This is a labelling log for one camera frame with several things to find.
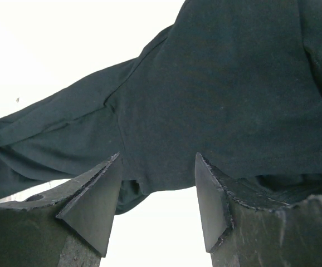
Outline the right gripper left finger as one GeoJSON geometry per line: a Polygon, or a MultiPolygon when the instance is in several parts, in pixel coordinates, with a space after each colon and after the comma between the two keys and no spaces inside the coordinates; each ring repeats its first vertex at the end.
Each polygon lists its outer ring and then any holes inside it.
{"type": "Polygon", "coordinates": [[[0,266],[99,266],[121,185],[121,156],[25,201],[0,203],[0,266]]]}

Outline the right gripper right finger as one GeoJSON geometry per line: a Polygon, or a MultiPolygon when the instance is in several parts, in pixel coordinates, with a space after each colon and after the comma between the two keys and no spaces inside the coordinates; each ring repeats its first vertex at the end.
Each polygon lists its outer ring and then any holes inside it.
{"type": "Polygon", "coordinates": [[[196,154],[195,181],[213,266],[322,266],[322,195],[287,204],[196,154]]]}

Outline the black t shirt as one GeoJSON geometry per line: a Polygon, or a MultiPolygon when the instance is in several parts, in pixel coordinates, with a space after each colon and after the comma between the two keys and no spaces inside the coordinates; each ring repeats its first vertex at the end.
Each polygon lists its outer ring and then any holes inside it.
{"type": "Polygon", "coordinates": [[[0,118],[0,199],[123,159],[116,208],[196,153],[288,204],[322,194],[322,1],[185,1],[132,60],[0,118]]]}

